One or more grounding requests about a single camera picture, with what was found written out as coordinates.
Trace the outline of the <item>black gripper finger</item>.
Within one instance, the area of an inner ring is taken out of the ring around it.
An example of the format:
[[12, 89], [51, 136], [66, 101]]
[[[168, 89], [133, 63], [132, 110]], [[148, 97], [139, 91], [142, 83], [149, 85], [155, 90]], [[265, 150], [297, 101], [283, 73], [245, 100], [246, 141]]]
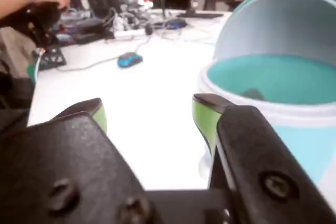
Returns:
[[335, 223], [335, 213], [254, 106], [193, 95], [193, 120], [212, 156], [210, 189], [226, 193], [220, 223]]
[[1, 223], [157, 223], [102, 109], [98, 98], [79, 102], [1, 137]]

